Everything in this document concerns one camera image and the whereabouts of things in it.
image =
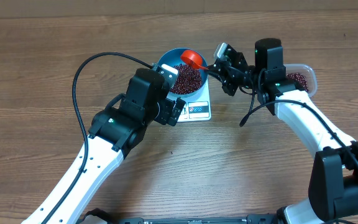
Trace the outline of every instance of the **container of beans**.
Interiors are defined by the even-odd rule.
[[[317,91],[317,79],[313,69],[305,64],[286,64],[287,78],[296,80],[312,97]]]
[[[159,65],[167,64],[179,71],[177,81],[171,88],[169,94],[174,97],[186,98],[193,96],[202,90],[208,79],[208,75],[202,69],[194,69],[186,65],[180,56],[188,48],[172,49],[165,53],[158,61]],[[207,63],[203,58],[202,66],[207,67]]]

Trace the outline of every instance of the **plastic container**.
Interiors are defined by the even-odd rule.
[[[309,65],[305,64],[285,64],[287,73],[300,73],[306,77],[308,82],[309,97],[312,97],[317,92],[317,79],[316,74]]]
[[[175,65],[180,65],[181,63],[182,64],[185,64],[181,59],[180,59],[180,56],[182,55],[182,53],[185,51],[185,50],[191,50],[191,49],[188,49],[188,48],[177,48],[177,49],[172,49],[170,51],[168,51],[167,53],[165,53],[161,58],[160,60],[158,61],[158,64],[159,65],[162,65],[162,64],[167,64],[171,67],[174,67]],[[204,59],[204,57],[200,54],[200,56],[203,58],[203,64],[202,66],[204,67],[207,67],[207,64],[206,64],[206,61]],[[194,91],[193,93],[189,93],[189,94],[184,94],[184,95],[180,95],[180,94],[174,94],[174,93],[171,93],[169,92],[169,95],[172,95],[174,97],[180,97],[180,98],[186,98],[186,97],[189,97],[189,96],[193,96],[195,95],[197,92],[199,92],[200,90],[202,90],[205,86],[205,83],[208,79],[208,75],[204,72],[204,70],[200,69],[200,74],[201,74],[201,87]]]

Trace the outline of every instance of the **tabletop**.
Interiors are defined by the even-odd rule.
[[[0,19],[0,223],[20,223],[37,209],[80,150],[71,84],[86,58],[115,51],[152,63],[188,47],[213,63],[227,42],[253,65],[254,43],[266,37],[282,40],[285,63],[314,69],[315,105],[358,140],[358,10]],[[85,67],[77,99],[87,128],[139,67],[117,57]],[[240,128],[250,96],[228,96],[215,80],[209,92],[210,121],[152,123],[85,211],[235,217],[307,197],[313,160],[292,130],[267,109]]]

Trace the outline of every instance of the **white scale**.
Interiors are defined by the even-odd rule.
[[[205,84],[197,90],[193,96],[181,98],[186,102],[178,122],[190,121],[209,121],[211,119],[211,101],[209,99],[208,79]],[[171,93],[168,94],[168,99],[176,100],[177,97]]]

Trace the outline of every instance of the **red spoon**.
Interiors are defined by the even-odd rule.
[[[185,50],[180,59],[194,69],[207,70],[208,68],[201,66],[203,64],[203,58],[194,50]]]

